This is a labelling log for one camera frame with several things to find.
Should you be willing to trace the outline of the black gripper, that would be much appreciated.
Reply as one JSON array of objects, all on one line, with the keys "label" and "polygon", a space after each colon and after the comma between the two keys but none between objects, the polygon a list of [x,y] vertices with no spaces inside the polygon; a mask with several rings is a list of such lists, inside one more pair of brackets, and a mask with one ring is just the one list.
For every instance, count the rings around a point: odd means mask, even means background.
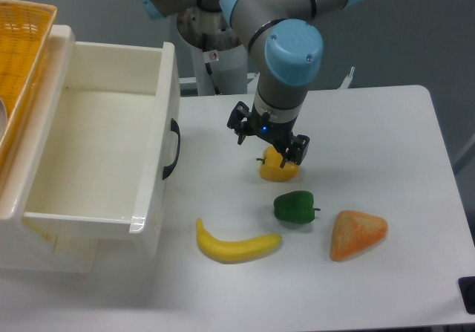
[{"label": "black gripper", "polygon": [[274,123],[268,113],[261,116],[254,108],[250,111],[244,102],[239,101],[229,116],[227,127],[238,136],[238,145],[251,136],[273,145],[282,156],[279,167],[283,169],[288,162],[300,166],[307,154],[310,138],[292,133],[295,121]]}]

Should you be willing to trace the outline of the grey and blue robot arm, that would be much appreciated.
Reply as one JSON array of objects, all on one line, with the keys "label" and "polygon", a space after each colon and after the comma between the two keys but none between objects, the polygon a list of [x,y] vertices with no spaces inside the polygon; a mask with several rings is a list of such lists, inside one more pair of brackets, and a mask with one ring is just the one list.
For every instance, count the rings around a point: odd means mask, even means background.
[{"label": "grey and blue robot arm", "polygon": [[198,91],[238,87],[235,68],[252,60],[259,80],[252,106],[239,102],[227,126],[239,140],[270,143],[282,162],[300,164],[309,145],[293,126],[321,67],[324,43],[313,22],[362,0],[141,0],[149,16],[176,16],[180,37],[194,51]]}]

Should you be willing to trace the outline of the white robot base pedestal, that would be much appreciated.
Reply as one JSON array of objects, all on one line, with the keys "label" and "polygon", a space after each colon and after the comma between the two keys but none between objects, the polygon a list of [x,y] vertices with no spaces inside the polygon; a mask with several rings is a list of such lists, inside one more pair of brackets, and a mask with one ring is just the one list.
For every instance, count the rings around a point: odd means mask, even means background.
[{"label": "white robot base pedestal", "polygon": [[177,15],[177,30],[191,52],[197,94],[245,94],[248,55],[222,13],[190,7]]}]

